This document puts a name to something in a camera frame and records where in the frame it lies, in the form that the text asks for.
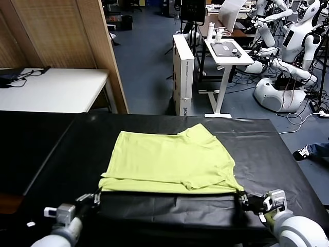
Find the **jeans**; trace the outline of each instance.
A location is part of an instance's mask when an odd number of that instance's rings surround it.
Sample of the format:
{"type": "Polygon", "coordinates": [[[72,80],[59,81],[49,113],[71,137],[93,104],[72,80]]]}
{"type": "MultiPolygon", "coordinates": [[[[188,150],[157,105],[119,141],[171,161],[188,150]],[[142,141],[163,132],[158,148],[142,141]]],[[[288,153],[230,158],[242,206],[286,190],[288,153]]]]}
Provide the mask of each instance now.
{"type": "Polygon", "coordinates": [[[329,143],[314,143],[307,145],[312,158],[329,163],[329,143]]]}

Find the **white box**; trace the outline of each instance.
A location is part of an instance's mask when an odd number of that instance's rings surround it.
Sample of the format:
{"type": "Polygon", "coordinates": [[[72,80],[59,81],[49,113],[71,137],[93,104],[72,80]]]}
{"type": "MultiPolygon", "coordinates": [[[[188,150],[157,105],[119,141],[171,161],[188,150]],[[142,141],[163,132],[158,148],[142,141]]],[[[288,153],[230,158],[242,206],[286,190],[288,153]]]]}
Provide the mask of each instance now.
{"type": "Polygon", "coordinates": [[[175,111],[177,116],[190,116],[192,98],[175,100],[175,111]]]}
{"type": "Polygon", "coordinates": [[[192,101],[194,55],[182,34],[173,35],[173,98],[178,116],[188,116],[192,101]]]}

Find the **wooden panel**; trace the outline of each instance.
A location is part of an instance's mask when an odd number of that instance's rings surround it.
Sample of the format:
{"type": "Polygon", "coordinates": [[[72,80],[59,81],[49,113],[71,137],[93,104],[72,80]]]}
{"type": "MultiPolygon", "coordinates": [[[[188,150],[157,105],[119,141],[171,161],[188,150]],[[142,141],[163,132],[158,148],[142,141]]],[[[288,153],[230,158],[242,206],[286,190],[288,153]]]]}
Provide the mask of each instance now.
{"type": "Polygon", "coordinates": [[[129,113],[101,1],[77,0],[97,68],[109,70],[118,113],[129,113]]]}
{"type": "Polygon", "coordinates": [[[0,11],[0,67],[24,67],[28,64],[0,11]]]}
{"type": "Polygon", "coordinates": [[[37,68],[45,67],[36,53],[35,48],[11,3],[11,0],[0,0],[0,9],[12,35],[15,37],[18,46],[21,48],[21,51],[25,55],[25,59],[28,62],[28,64],[25,64],[24,66],[37,68]]]}
{"type": "Polygon", "coordinates": [[[0,214],[11,215],[15,213],[23,198],[23,196],[0,193],[0,214]]]}
{"type": "Polygon", "coordinates": [[[94,68],[75,0],[12,0],[42,63],[54,68],[94,68]]]}

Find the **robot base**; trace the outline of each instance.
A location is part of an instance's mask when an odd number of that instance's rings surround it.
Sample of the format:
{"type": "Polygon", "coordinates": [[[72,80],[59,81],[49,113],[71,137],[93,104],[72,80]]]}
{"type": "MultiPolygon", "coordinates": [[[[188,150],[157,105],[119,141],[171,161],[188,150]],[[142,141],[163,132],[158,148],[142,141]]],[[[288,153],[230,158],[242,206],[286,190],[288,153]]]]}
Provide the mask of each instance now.
{"type": "Polygon", "coordinates": [[[260,80],[253,93],[261,106],[275,112],[295,112],[298,110],[306,94],[302,90],[279,91],[273,87],[277,78],[260,80]]]}

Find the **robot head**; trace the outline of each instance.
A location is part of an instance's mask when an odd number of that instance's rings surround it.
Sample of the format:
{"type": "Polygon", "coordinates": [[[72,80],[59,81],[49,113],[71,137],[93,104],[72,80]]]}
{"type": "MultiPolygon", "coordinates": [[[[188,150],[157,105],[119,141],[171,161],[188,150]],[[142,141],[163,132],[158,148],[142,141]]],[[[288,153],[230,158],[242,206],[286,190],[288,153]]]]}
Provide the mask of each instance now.
{"type": "Polygon", "coordinates": [[[319,0],[303,0],[298,8],[298,21],[305,22],[312,19],[320,9],[319,0]]]}

